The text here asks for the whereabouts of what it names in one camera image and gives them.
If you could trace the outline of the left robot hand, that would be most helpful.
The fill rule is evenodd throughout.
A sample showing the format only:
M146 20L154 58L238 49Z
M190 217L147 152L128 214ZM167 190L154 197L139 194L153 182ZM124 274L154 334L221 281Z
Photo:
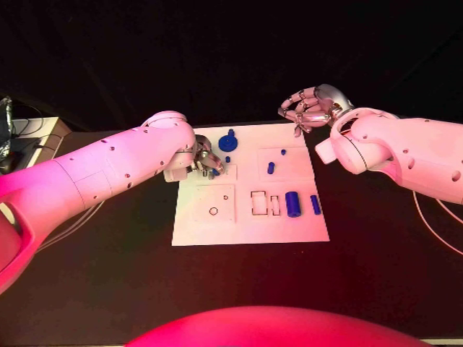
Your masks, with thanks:
M225 164L213 153L212 142L208 137L200 134L196 135L193 154L195 158L187 166L187 173L198 171L205 178L213 180L225 173Z

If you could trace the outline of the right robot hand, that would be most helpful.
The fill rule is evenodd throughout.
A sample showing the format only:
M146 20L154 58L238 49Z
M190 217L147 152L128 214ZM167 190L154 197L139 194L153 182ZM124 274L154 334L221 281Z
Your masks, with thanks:
M333 126L354 108L346 94L333 85L321 84L294 93L282 102L278 114L294 122L294 135L300 137L314 128Z

